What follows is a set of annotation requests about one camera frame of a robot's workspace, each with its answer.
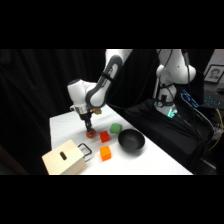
green block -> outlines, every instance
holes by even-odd
[[[110,132],[111,133],[115,133],[115,134],[120,134],[122,131],[122,125],[120,124],[112,124],[111,128],[110,128]]]

red object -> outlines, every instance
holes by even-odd
[[[110,136],[107,133],[107,131],[100,132],[100,138],[101,138],[102,143],[110,141]]]
[[[95,137],[96,131],[94,129],[92,129],[92,130],[93,130],[93,134],[92,135],[88,131],[86,132],[87,138],[94,138]]]

orange cube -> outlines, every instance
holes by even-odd
[[[100,148],[100,154],[103,161],[106,161],[108,159],[111,159],[111,151],[109,146],[105,146],[103,148]]]

light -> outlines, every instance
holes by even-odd
[[[170,117],[170,118],[174,117],[174,113],[173,113],[173,109],[172,108],[169,111],[168,117]]]

wooden crate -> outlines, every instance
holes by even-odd
[[[83,152],[72,140],[42,157],[49,175],[78,175],[86,167]]]

